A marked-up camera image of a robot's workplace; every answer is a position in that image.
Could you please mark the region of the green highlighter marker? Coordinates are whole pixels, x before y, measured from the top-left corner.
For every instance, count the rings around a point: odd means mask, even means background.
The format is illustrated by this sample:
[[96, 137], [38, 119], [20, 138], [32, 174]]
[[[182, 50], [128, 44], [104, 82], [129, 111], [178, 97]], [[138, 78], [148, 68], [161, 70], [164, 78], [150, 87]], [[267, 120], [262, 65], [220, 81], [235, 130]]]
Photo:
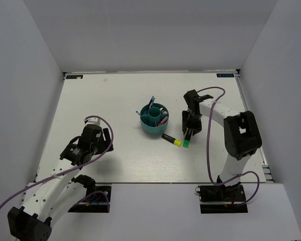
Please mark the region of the green highlighter marker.
[[183, 147], [188, 148], [192, 134], [186, 133], [183, 141]]

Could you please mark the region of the yellow highlighter marker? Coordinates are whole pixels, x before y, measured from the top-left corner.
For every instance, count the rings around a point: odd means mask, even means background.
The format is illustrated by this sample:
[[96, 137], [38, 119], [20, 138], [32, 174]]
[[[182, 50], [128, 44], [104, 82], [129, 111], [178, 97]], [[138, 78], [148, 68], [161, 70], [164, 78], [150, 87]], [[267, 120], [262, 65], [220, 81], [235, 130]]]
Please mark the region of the yellow highlighter marker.
[[176, 138], [173, 138], [167, 134], [162, 134], [162, 139], [168, 141], [169, 143], [179, 147], [181, 145], [181, 141], [179, 141], [178, 139]]

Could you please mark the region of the green pen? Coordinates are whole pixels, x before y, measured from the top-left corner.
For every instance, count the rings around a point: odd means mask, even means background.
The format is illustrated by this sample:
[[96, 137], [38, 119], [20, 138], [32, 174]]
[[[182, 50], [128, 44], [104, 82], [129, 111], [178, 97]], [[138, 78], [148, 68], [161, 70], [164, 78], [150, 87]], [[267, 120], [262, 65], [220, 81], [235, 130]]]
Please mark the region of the green pen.
[[154, 100], [155, 100], [155, 98], [152, 97], [151, 100], [150, 100], [150, 102], [149, 102], [149, 104], [148, 104], [148, 109], [150, 109], [152, 107], [152, 105], [154, 103]]

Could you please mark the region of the clear blue gel pen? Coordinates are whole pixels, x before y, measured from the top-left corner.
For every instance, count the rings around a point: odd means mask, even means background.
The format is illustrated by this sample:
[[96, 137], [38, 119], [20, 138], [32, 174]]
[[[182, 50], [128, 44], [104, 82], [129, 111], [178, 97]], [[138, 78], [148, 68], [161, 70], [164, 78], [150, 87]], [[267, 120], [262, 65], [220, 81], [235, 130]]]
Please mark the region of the clear blue gel pen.
[[156, 98], [155, 98], [154, 96], [152, 96], [152, 98], [151, 98], [151, 103], [150, 103], [151, 106], [153, 106], [155, 99], [156, 99]]

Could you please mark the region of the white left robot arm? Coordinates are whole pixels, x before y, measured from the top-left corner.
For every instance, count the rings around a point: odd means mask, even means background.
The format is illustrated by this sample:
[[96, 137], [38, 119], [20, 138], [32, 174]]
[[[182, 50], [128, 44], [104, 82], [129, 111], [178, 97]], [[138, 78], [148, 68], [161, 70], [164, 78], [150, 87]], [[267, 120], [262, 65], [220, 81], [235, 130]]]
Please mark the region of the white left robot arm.
[[48, 240], [53, 225], [75, 204], [91, 200], [96, 194], [93, 178], [81, 174], [94, 156], [113, 151], [112, 132], [97, 119], [89, 119], [82, 134], [73, 138], [47, 180], [19, 208], [8, 212], [9, 229], [19, 240]]

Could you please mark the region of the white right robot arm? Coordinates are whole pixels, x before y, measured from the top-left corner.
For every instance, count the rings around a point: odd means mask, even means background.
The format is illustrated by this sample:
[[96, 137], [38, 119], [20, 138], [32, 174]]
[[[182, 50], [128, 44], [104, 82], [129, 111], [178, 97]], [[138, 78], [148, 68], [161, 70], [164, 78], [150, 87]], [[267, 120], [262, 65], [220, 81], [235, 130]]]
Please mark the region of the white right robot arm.
[[[240, 183], [246, 163], [262, 146], [262, 139], [251, 111], [232, 110], [214, 100], [210, 95], [200, 96], [198, 91], [190, 90], [184, 94], [187, 110], [182, 111], [183, 146], [187, 147], [191, 137], [202, 130], [201, 118], [209, 118], [206, 142], [207, 167], [210, 181], [217, 186], [217, 196], [222, 200], [230, 199], [234, 193], [234, 185]], [[222, 172], [216, 181], [211, 175], [209, 163], [209, 138], [212, 121], [224, 130], [224, 144], [227, 158]]]

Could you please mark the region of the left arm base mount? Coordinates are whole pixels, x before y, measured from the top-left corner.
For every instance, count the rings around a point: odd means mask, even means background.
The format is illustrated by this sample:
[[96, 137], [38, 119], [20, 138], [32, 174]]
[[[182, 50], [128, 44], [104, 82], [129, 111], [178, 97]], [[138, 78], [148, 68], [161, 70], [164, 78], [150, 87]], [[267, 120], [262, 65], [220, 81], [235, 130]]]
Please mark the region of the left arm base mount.
[[111, 202], [111, 185], [95, 185], [86, 192], [81, 202], [71, 207], [69, 213], [109, 213]]

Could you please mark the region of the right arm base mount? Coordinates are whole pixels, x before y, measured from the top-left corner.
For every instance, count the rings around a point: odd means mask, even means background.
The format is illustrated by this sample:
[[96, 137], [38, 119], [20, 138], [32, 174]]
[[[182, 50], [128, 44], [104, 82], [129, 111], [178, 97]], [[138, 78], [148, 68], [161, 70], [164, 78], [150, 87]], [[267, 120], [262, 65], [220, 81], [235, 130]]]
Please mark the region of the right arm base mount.
[[234, 186], [206, 185], [198, 186], [201, 214], [248, 213], [244, 188], [241, 184]]

